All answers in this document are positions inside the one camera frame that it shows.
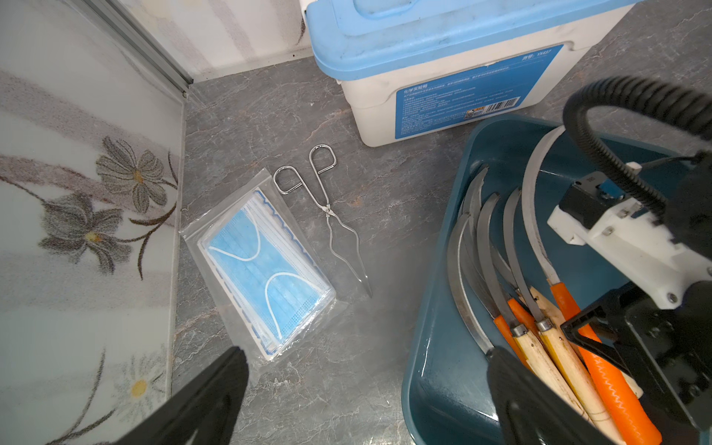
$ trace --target blue face mask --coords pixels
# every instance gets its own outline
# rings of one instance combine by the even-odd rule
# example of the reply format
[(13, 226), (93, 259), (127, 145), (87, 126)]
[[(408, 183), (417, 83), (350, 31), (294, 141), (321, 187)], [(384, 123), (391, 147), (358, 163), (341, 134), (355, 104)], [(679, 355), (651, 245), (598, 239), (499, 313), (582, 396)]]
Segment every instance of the blue face mask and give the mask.
[(335, 293), (259, 189), (201, 244), (267, 358)]

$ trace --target screw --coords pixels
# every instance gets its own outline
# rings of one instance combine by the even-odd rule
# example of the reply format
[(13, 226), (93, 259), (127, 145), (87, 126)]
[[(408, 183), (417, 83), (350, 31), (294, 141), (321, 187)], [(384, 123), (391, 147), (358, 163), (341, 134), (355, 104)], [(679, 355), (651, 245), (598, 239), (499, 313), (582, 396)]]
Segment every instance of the screw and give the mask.
[(667, 358), (660, 360), (658, 362), (658, 365), (660, 365), (660, 367), (673, 367), (675, 365), (676, 361), (677, 360), (675, 360), (672, 357), (667, 357)]
[(650, 338), (658, 338), (658, 335), (660, 335), (660, 328), (652, 328), (646, 334)]
[(702, 394), (702, 391), (700, 390), (700, 387), (697, 386), (696, 384), (691, 384), (690, 387), (687, 389), (688, 394), (690, 394), (692, 397), (699, 397), (700, 394)]

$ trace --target plastic bag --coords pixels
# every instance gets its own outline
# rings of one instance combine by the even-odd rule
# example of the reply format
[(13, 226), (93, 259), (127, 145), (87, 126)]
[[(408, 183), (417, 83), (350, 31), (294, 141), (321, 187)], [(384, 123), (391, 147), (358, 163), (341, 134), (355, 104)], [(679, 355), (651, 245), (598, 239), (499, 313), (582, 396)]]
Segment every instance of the plastic bag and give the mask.
[(346, 306), (266, 169), (180, 234), (252, 383)]

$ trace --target black bracket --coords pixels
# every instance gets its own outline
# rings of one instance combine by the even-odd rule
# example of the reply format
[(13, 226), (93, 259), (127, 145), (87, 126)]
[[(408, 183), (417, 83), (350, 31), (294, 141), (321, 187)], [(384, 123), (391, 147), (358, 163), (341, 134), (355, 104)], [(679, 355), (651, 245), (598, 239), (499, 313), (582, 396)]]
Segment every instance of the black bracket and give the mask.
[[(706, 355), (706, 332), (712, 319), (712, 292), (704, 283), (712, 282), (692, 285), (676, 310), (658, 309), (642, 289), (628, 283), (603, 295), (561, 329), (571, 343), (633, 376), (650, 401), (672, 419), (708, 429), (712, 357)], [(586, 325), (609, 344), (579, 334)]]

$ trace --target blue plastic tray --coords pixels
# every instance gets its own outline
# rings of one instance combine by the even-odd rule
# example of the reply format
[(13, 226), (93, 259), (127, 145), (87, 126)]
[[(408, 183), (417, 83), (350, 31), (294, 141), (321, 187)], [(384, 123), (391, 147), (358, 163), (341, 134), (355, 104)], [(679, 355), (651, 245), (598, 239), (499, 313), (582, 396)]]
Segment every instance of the blue plastic tray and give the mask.
[[(521, 185), (529, 154), (541, 137), (558, 125), (517, 115), (493, 117), (478, 125), (467, 142), (436, 245), (403, 380), (403, 415), (418, 445), (502, 443), (487, 386), (487, 362), (460, 319), (450, 294), (446, 245), (469, 182), (482, 164), (489, 164), (482, 196), (485, 199), (492, 192), (500, 192), (505, 197), (500, 200), (492, 220), (494, 243), (504, 252), (501, 214), (506, 197)], [(602, 137), (626, 162), (645, 162), (671, 154), (663, 148), (633, 140)], [(546, 224), (570, 184), (592, 171), (595, 171), (593, 165), (564, 134), (544, 160), (535, 196), (539, 229), (549, 258), (581, 307), (628, 281), (590, 247), (567, 245)], [(680, 164), (670, 164), (644, 172), (643, 177), (669, 195), (685, 172), (686, 168)], [(519, 216), (515, 239), (527, 282), (551, 298)], [(582, 271), (587, 275), (586, 285), (578, 279)], [(492, 343), (506, 346), (472, 292), (470, 303)]]

